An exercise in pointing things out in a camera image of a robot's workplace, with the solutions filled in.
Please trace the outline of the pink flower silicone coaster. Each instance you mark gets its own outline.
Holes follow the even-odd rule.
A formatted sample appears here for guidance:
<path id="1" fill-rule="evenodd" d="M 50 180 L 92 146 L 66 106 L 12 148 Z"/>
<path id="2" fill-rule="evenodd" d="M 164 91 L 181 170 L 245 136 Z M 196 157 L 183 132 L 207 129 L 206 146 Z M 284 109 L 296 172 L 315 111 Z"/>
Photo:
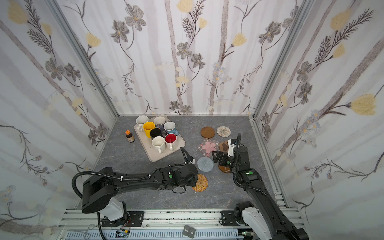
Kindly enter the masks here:
<path id="1" fill-rule="evenodd" d="M 219 142 L 211 139 L 204 139 L 198 146 L 198 149 L 203 153 L 204 157 L 210 158 L 213 152 L 219 150 Z"/>

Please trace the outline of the rattan wicker round coaster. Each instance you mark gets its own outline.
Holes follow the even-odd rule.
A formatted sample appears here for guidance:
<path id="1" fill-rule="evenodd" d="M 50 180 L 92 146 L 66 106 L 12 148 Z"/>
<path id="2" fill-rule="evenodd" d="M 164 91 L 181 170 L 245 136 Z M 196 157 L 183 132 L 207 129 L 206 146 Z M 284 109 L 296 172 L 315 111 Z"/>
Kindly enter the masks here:
<path id="1" fill-rule="evenodd" d="M 198 174 L 198 180 L 197 180 L 196 186 L 192 187 L 192 189 L 195 192 L 203 192 L 207 189 L 207 187 L 208 187 L 207 177 L 202 174 Z"/>

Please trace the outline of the beige plastic tray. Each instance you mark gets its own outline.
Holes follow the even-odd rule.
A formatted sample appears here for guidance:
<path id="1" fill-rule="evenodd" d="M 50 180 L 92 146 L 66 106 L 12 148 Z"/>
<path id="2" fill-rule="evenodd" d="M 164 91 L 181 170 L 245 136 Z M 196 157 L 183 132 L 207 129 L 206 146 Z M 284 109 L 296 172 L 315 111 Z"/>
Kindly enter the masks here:
<path id="1" fill-rule="evenodd" d="M 139 116 L 134 129 L 151 162 L 157 162 L 186 145 L 176 130 L 176 124 L 166 116 L 151 119 Z"/>

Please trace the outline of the grey-blue woven round coaster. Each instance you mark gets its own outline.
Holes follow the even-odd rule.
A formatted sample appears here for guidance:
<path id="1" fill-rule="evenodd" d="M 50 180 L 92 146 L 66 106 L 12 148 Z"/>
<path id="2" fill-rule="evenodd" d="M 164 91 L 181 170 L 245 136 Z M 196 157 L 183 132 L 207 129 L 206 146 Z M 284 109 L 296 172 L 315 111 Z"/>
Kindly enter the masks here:
<path id="1" fill-rule="evenodd" d="M 214 168 L 214 162 L 208 157 L 201 157 L 197 161 L 198 168 L 202 172 L 210 172 Z"/>

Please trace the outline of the multicolour woven round coaster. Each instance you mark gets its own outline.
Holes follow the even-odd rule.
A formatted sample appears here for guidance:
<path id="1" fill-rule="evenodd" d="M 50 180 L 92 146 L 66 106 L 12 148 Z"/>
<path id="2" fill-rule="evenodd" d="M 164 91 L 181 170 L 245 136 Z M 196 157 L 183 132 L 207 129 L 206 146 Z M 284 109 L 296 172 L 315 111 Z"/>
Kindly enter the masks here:
<path id="1" fill-rule="evenodd" d="M 220 126 L 217 128 L 217 134 L 220 137 L 227 138 L 231 135 L 231 130 L 228 127 Z"/>

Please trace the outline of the dark brown round wooden coaster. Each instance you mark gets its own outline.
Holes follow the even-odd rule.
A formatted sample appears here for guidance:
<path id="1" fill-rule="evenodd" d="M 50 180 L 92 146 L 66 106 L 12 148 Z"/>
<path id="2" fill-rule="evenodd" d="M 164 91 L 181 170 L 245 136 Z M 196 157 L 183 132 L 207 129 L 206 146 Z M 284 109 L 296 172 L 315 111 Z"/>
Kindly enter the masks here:
<path id="1" fill-rule="evenodd" d="M 203 127 L 201 129 L 201 135 L 205 139 L 211 139 L 215 136 L 216 132 L 212 127 Z"/>

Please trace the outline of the plain white mug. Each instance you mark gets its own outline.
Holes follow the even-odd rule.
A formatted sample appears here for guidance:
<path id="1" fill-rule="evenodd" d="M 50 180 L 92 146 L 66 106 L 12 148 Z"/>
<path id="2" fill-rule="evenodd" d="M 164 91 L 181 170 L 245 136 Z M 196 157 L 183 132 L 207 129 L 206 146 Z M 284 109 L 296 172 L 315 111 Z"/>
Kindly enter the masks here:
<path id="1" fill-rule="evenodd" d="M 158 154 L 162 154 L 166 149 L 166 142 L 163 137 L 156 137 L 152 140 L 152 145 Z"/>

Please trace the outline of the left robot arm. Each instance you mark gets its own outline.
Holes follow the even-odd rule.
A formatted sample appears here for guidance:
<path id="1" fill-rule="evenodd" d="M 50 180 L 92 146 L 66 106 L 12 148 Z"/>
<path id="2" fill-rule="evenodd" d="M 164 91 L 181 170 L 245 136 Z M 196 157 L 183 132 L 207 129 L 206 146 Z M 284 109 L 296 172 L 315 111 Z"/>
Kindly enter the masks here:
<path id="1" fill-rule="evenodd" d="M 123 227 L 132 220 L 124 202 L 115 196 L 139 190 L 171 190 L 180 187 L 195 187 L 198 169 L 193 164 L 170 165 L 156 168 L 148 174 L 123 174 L 113 168 L 83 171 L 72 179 L 72 188 L 82 199 L 82 213 L 104 215 L 103 227 Z"/>

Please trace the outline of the glossy brown round coaster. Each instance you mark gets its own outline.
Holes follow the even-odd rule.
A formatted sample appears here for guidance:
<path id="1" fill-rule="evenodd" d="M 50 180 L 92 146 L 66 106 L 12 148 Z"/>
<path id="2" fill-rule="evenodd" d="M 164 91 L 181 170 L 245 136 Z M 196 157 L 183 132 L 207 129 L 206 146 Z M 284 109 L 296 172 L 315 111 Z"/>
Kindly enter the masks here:
<path id="1" fill-rule="evenodd" d="M 223 173 L 229 174 L 232 172 L 231 168 L 227 166 L 218 165 L 218 167 L 219 167 L 219 170 L 222 171 Z"/>

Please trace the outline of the cork paw print coaster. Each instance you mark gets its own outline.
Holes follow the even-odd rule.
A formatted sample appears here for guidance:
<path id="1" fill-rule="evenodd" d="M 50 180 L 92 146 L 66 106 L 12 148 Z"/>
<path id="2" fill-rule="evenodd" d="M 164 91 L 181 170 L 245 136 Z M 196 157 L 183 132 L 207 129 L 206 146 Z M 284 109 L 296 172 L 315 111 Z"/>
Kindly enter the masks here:
<path id="1" fill-rule="evenodd" d="M 219 149 L 220 149 L 221 152 L 228 153 L 228 151 L 229 151 L 229 145 L 228 145 L 228 142 L 225 141 L 225 142 L 221 142 L 221 143 L 219 143 Z"/>

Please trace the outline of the white mug red interior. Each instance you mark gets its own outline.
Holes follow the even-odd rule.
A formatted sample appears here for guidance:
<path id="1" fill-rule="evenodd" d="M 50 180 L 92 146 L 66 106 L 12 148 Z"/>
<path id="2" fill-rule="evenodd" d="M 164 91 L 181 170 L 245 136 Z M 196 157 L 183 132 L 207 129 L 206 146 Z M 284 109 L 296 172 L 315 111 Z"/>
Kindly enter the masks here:
<path id="1" fill-rule="evenodd" d="M 178 147 L 178 136 L 175 134 L 167 134 L 165 136 L 165 143 L 167 148 L 173 152 Z"/>

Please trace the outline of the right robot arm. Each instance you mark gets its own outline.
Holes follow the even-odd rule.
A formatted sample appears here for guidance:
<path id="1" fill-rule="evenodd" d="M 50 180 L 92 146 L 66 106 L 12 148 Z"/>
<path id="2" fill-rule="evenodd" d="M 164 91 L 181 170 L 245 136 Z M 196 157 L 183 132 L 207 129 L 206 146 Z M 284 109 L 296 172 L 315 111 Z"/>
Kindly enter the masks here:
<path id="1" fill-rule="evenodd" d="M 250 227 L 255 240 L 309 239 L 306 231 L 295 227 L 269 194 L 262 177 L 251 167 L 246 147 L 236 147 L 232 154 L 215 151 L 213 161 L 231 169 L 235 185 L 253 199 L 236 204 L 233 211 L 222 211 L 222 226 Z"/>

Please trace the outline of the blue floral mug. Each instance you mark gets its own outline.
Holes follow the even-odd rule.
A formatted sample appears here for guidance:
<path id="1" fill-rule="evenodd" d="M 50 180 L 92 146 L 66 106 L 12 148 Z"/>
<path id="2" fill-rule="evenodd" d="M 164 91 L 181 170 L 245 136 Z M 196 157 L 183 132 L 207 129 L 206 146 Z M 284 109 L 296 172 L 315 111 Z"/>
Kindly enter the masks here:
<path id="1" fill-rule="evenodd" d="M 167 134 L 175 134 L 176 136 L 180 135 L 176 129 L 176 124 L 172 121 L 166 122 L 164 124 L 164 129 Z"/>

